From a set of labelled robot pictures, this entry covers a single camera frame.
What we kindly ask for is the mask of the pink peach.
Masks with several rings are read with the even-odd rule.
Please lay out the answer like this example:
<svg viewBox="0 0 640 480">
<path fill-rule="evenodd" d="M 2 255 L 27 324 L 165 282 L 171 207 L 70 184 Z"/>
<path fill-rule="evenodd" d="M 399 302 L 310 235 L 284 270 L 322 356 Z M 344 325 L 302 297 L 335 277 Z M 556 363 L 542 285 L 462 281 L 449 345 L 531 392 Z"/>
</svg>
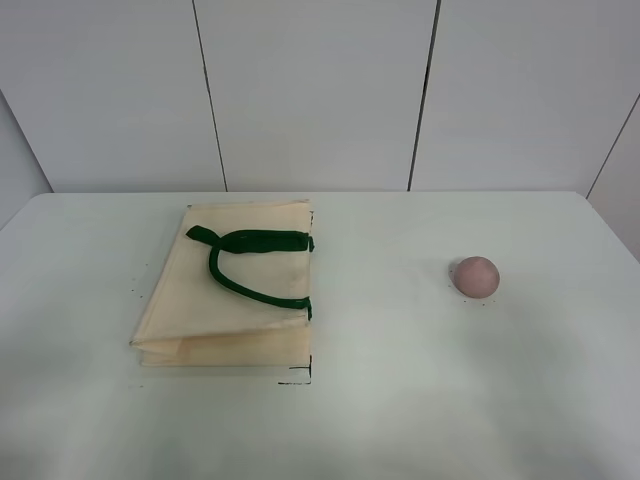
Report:
<svg viewBox="0 0 640 480">
<path fill-rule="evenodd" d="M 461 260 L 455 266 L 452 279 L 454 286 L 466 297 L 485 299 L 497 291 L 501 277 L 491 260 L 473 256 Z"/>
</svg>

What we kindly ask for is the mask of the cream linen bag green handles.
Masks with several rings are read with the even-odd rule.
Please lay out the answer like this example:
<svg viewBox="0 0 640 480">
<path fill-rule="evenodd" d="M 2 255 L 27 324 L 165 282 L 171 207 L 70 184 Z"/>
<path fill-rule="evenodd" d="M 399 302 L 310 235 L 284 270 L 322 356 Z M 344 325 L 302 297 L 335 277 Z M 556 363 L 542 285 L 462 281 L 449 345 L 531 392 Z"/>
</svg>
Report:
<svg viewBox="0 0 640 480">
<path fill-rule="evenodd" d="M 306 367 L 307 200 L 187 208 L 130 344 L 147 367 Z"/>
</svg>

